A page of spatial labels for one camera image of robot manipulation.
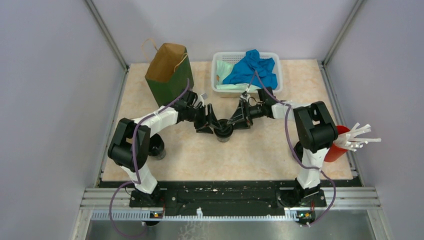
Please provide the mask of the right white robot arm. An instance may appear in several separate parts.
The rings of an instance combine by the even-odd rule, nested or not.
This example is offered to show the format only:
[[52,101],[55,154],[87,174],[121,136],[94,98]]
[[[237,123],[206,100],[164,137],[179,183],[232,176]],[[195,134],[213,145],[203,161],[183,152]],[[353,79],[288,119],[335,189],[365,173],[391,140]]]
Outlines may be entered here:
[[293,200],[299,206],[307,206],[314,198],[311,189],[321,183],[321,168],[338,130],[326,104],[316,101],[306,106],[293,108],[291,104],[277,100],[270,87],[257,90],[260,102],[250,105],[247,95],[240,96],[239,104],[228,120],[234,129],[249,129],[253,120],[261,117],[283,119],[287,126],[289,116],[294,117],[298,145],[302,150],[294,154],[301,165],[296,177],[299,189],[293,192]]

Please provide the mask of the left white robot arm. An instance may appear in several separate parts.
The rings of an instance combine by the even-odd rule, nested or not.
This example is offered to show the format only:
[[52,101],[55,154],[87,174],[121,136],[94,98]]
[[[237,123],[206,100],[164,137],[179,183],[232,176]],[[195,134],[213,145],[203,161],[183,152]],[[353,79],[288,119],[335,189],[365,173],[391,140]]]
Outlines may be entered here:
[[142,192],[141,200],[149,207],[160,202],[160,193],[155,190],[158,181],[146,164],[150,153],[150,142],[163,129],[180,122],[192,122],[197,133],[213,134],[222,130],[211,104],[191,90],[182,92],[168,105],[143,117],[118,121],[107,156],[129,176],[135,188]]

